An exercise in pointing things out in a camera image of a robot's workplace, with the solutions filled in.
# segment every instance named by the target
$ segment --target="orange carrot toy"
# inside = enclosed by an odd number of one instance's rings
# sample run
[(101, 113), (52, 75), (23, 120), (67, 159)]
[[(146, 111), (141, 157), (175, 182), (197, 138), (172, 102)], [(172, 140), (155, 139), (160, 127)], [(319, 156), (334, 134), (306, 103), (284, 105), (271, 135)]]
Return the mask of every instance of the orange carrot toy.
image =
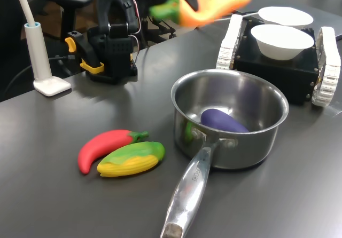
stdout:
[(215, 21), (251, 0), (197, 0), (199, 9), (194, 11), (185, 0), (168, 0), (150, 8), (150, 15), (160, 19), (170, 19), (180, 26), (203, 26)]

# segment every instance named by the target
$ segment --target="purple eggplant toy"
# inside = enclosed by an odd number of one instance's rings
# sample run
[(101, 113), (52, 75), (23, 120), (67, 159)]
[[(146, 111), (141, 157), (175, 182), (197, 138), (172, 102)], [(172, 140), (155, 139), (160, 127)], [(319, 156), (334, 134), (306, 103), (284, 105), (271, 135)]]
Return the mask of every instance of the purple eggplant toy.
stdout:
[(201, 124), (217, 130), (238, 133), (249, 132), (233, 117), (217, 109), (205, 110), (201, 115)]

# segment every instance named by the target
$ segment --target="saucepan rim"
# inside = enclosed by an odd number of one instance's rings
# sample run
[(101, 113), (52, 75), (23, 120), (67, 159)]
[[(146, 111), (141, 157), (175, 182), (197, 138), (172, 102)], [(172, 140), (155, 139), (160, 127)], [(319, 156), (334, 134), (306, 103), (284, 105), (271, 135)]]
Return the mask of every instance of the saucepan rim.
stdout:
[[(199, 122), (196, 122), (194, 121), (193, 119), (191, 119), (188, 115), (184, 114), (180, 108), (178, 107), (178, 104), (176, 102), (176, 98), (175, 98), (175, 95), (176, 95), (176, 91), (178, 89), (178, 87), (184, 82), (186, 81), (189, 77), (192, 77), (192, 76), (195, 76), (195, 75), (198, 75), (200, 73), (224, 73), (224, 74), (233, 74), (233, 75), (245, 75), (245, 76), (248, 76), (250, 78), (253, 78), (253, 79), (256, 79), (256, 80), (259, 80), (261, 82), (264, 82), (266, 83), (267, 85), (269, 85), (270, 87), (272, 87), (272, 89), (274, 91), (276, 91), (281, 99), (282, 99), (282, 104), (283, 104), (283, 115), (282, 117), (275, 123), (273, 124), (272, 126), (266, 128), (266, 129), (263, 129), (263, 130), (258, 130), (258, 131), (251, 131), (251, 132), (245, 132), (245, 133), (238, 133), (238, 132), (230, 132), (230, 131), (223, 131), (223, 130), (218, 130), (218, 129), (214, 129), (214, 128), (210, 128), (208, 126), (205, 126)], [(287, 117), (288, 113), (289, 113), (289, 102), (287, 101), (286, 97), (284, 96), (284, 94), (276, 87), (274, 86), (273, 84), (271, 84), (270, 82), (264, 80), (263, 78), (260, 78), (260, 77), (257, 77), (255, 75), (252, 75), (252, 74), (248, 74), (248, 73), (245, 73), (245, 72), (240, 72), (240, 71), (234, 71), (234, 70), (222, 70), (222, 69), (207, 69), (207, 70), (200, 70), (200, 71), (196, 71), (196, 72), (192, 72), (192, 73), (189, 73), (189, 74), (186, 74), (184, 75), (183, 77), (179, 78), (175, 83), (174, 85), (172, 86), (172, 89), (171, 89), (171, 99), (172, 99), (172, 103), (173, 105), (175, 106), (176, 110), (178, 112), (180, 112), (187, 120), (189, 120), (190, 122), (192, 123), (195, 123), (196, 125), (204, 128), (204, 129), (207, 129), (207, 130), (210, 130), (210, 131), (214, 131), (214, 132), (220, 132), (220, 133), (224, 133), (224, 134), (238, 134), (238, 135), (249, 135), (249, 134), (258, 134), (258, 133), (263, 133), (263, 132), (266, 132), (268, 130), (272, 130), (274, 129), (275, 127), (279, 126)]]

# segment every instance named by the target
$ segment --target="black box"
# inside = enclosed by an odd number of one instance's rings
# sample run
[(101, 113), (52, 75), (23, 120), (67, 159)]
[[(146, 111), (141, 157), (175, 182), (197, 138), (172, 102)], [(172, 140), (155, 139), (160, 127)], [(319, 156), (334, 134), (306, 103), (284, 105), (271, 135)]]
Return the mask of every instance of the black box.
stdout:
[[(318, 79), (316, 47), (303, 50), (292, 60), (279, 61), (265, 57), (251, 34), (259, 22), (249, 21), (235, 54), (233, 69), (256, 75), (279, 88), (291, 104), (303, 104), (311, 99)], [(302, 31), (310, 34), (312, 29)]]

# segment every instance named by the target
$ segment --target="yellow clamp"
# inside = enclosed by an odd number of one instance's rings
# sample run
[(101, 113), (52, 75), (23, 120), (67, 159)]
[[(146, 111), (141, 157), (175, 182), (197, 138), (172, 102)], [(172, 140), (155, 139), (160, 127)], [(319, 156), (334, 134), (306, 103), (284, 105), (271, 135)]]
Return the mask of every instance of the yellow clamp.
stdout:
[[(70, 38), (70, 37), (66, 38), (65, 42), (69, 46), (69, 52), (70, 53), (76, 52), (76, 43), (72, 38)], [(87, 63), (82, 58), (82, 63), (80, 63), (80, 66), (92, 74), (98, 74), (98, 73), (101, 73), (105, 70), (105, 65), (101, 62), (100, 62), (100, 64), (101, 64), (101, 66), (99, 66), (99, 67), (91, 67), (91, 66), (87, 65)]]
[(105, 65), (101, 62), (100, 62), (100, 64), (101, 64), (101, 66), (99, 66), (99, 67), (91, 67), (91, 66), (87, 65), (87, 63), (82, 58), (82, 63), (80, 63), (80, 66), (92, 74), (98, 74), (98, 73), (101, 73), (105, 70)]

